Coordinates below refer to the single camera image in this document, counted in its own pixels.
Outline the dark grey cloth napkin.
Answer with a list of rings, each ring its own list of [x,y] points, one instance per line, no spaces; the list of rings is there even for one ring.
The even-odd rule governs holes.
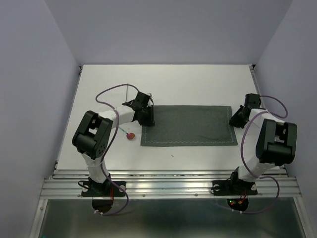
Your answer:
[[[236,146],[230,106],[154,106],[154,126],[142,127],[141,146]]]

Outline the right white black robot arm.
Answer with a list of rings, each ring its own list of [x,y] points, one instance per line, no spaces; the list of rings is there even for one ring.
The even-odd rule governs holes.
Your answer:
[[[261,98],[276,100],[285,110],[281,116],[261,107]],[[233,193],[251,190],[255,181],[266,171],[291,164],[295,159],[297,143],[297,125],[285,122],[288,117],[286,106],[273,96],[247,94],[244,105],[229,120],[229,125],[243,128],[240,156],[243,165],[239,166],[230,176],[228,188]],[[256,142],[255,154],[248,161],[244,158],[244,143],[249,128],[255,125],[260,129]]]

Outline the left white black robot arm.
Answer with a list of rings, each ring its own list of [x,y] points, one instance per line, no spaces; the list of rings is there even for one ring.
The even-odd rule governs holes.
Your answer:
[[[155,125],[151,95],[138,92],[134,100],[117,108],[112,107],[102,113],[85,112],[72,138],[73,146],[88,166],[88,182],[80,183],[83,189],[98,195],[106,195],[110,191],[110,174],[106,169],[104,156],[114,141],[110,139],[111,130],[115,129],[117,133],[120,125],[134,121],[141,126]]]

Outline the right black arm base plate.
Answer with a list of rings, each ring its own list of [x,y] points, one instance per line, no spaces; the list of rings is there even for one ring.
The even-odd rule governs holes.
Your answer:
[[[240,195],[257,195],[258,191],[254,182],[245,182],[242,180],[231,181],[213,180],[210,189],[211,194],[215,196],[240,196]]]

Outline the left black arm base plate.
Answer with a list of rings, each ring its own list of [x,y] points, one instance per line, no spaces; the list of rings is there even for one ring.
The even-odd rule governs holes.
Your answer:
[[[93,180],[80,180],[78,185],[82,188],[82,197],[124,197],[124,193],[106,180],[104,183],[97,183]]]

